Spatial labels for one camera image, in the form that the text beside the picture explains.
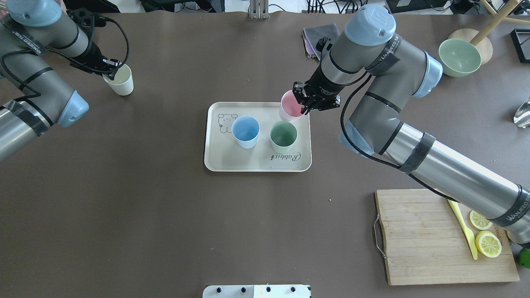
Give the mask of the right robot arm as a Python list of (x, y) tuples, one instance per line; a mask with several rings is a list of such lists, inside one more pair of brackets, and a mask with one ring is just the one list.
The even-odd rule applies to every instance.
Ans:
[(352, 115), (341, 121), (342, 139), (367, 158), (418, 179), (504, 228), (529, 247), (529, 188), (475, 162), (435, 136), (406, 123), (402, 111), (440, 81), (442, 65), (396, 32), (383, 6), (367, 4), (353, 14), (315, 72), (295, 82), (303, 114), (340, 106), (340, 92), (365, 70), (372, 81)]

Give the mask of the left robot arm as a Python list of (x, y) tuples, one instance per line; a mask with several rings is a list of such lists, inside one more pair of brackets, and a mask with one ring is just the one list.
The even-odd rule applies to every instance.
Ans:
[(96, 27), (111, 19), (86, 8), (63, 11), (54, 0), (7, 0), (1, 18), (1, 77), (23, 96), (1, 106), (1, 160), (15, 154), (53, 125), (69, 127), (88, 103), (42, 56), (56, 53), (71, 66), (114, 79), (125, 65), (104, 56), (93, 41)]

